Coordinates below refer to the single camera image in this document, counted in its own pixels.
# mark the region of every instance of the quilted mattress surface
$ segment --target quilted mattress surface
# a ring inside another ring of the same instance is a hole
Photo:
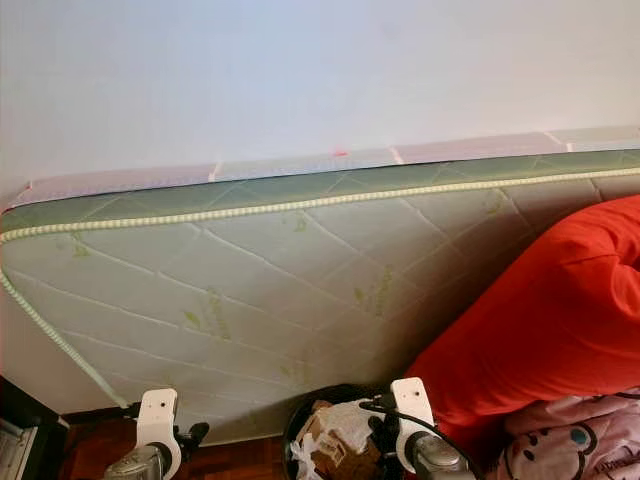
[[[4,288],[115,404],[180,395],[208,443],[398,375],[533,239],[640,193],[640,151],[119,192],[2,217]]]

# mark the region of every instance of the black cable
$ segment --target black cable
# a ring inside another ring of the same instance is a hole
[[[426,428],[431,433],[433,433],[434,435],[440,437],[442,440],[447,442],[451,448],[457,450],[460,453],[460,455],[462,455],[464,459],[467,461],[467,463],[469,464],[469,469],[471,470],[471,473],[473,473],[478,480],[485,480],[482,470],[480,470],[480,467],[478,467],[478,465],[471,459],[471,457],[467,455],[467,453],[464,450],[462,450],[456,444],[456,442],[454,442],[451,438],[447,437],[444,433],[442,433],[433,425],[430,425],[429,423],[417,417],[407,415],[406,413],[400,413],[392,408],[379,407],[374,402],[361,402],[358,406],[363,410],[369,410],[370,412],[384,413],[385,415],[391,415],[393,417],[409,420],[410,422],[417,423],[421,427]]]

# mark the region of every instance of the red pillow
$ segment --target red pillow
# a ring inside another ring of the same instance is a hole
[[[640,195],[547,231],[409,369],[442,431],[486,459],[506,413],[640,384],[638,270]]]

